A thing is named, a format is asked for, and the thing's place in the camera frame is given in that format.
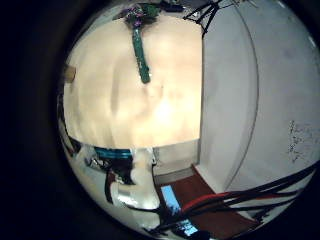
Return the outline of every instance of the brown floor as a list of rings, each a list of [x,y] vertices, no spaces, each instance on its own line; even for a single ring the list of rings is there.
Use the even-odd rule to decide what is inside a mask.
[[[161,200],[163,201],[163,196],[160,188],[166,185],[171,185],[180,206],[200,196],[213,194],[214,192],[196,169],[193,168],[193,170],[195,174],[191,177],[158,185],[157,191],[162,198]],[[246,219],[236,212],[205,213],[192,217],[190,221],[198,230],[209,231],[214,238],[218,239],[228,239],[258,225],[257,221]]]

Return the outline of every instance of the black cable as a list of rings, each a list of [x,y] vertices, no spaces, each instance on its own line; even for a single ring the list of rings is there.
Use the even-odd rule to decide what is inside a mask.
[[[273,181],[271,183],[264,184],[262,186],[252,188],[252,189],[249,189],[246,191],[231,193],[231,194],[224,196],[224,197],[217,197],[216,199],[212,199],[211,201],[206,201],[205,203],[198,204],[197,206],[192,207],[191,209],[188,209],[188,211],[185,213],[181,213],[176,216],[173,216],[173,218],[169,219],[169,221],[165,222],[162,226],[166,226],[168,224],[174,224],[174,223],[182,221],[184,219],[188,219],[190,216],[193,216],[194,213],[197,213],[197,215],[200,212],[204,213],[204,212],[208,211],[208,209],[203,209],[203,210],[198,210],[198,211],[195,211],[195,210],[199,209],[201,207],[204,207],[205,205],[208,205],[208,204],[217,203],[217,205],[215,205],[214,207],[209,208],[209,209],[211,211],[213,211],[213,210],[218,211],[219,209],[224,209],[224,207],[226,207],[226,206],[230,206],[230,205],[234,205],[234,204],[237,204],[240,202],[252,200],[252,199],[255,199],[259,196],[263,196],[263,195],[266,195],[266,194],[269,194],[272,192],[277,192],[282,189],[288,188],[289,186],[293,185],[294,183],[296,183],[296,182],[302,180],[303,178],[305,178],[306,176],[310,175],[315,170],[315,168],[318,166],[319,163],[320,163],[320,161],[316,162],[315,164],[311,165],[310,167],[308,167],[298,173],[295,173],[290,176],[278,179],[278,180]],[[234,200],[231,200],[226,203],[221,202],[223,200],[229,200],[229,199],[234,199]]]
[[[198,205],[190,208],[189,210],[193,210],[194,208],[202,207],[206,204],[212,204],[212,203],[216,203],[216,202],[220,202],[220,201],[224,201],[224,200],[228,200],[228,199],[233,199],[233,198],[240,198],[243,195],[248,196],[248,194],[250,195],[252,193],[257,193],[257,192],[261,192],[261,191],[264,191],[263,194],[261,194],[261,195],[265,195],[267,193],[272,193],[272,191],[265,191],[270,188],[273,188],[272,189],[273,191],[274,191],[274,188],[277,191],[280,191],[282,189],[285,189],[286,186],[290,186],[290,185],[294,184],[295,182],[298,182],[298,181],[302,180],[303,178],[305,178],[306,176],[308,176],[309,174],[311,174],[312,171],[318,166],[319,163],[320,163],[320,161],[316,162],[315,164],[311,165],[310,167],[308,167],[298,173],[292,174],[290,176],[278,179],[276,181],[273,181],[273,182],[270,182],[270,183],[252,188],[252,189],[248,189],[245,191],[238,191],[238,192],[230,193],[227,196],[217,197],[215,199],[204,201],[203,203],[198,204]]]
[[[215,208],[204,209],[204,210],[199,210],[197,212],[194,212],[193,214],[190,214],[189,218],[201,215],[203,213],[208,213],[208,212],[211,212],[211,213],[215,213],[215,212],[241,212],[241,211],[252,211],[252,210],[261,210],[261,209],[271,210],[273,208],[289,204],[289,203],[293,202],[294,200],[296,200],[296,198],[292,198],[290,200],[279,202],[279,203],[266,204],[266,205],[260,205],[260,206],[236,207],[236,208],[227,208],[227,207],[225,207],[225,208],[219,208],[219,209],[215,209]],[[183,220],[184,219],[163,224],[161,226],[158,226],[157,230],[158,231],[166,231],[166,230],[170,229],[172,226],[174,226],[177,222],[180,222],[180,221],[183,221]]]

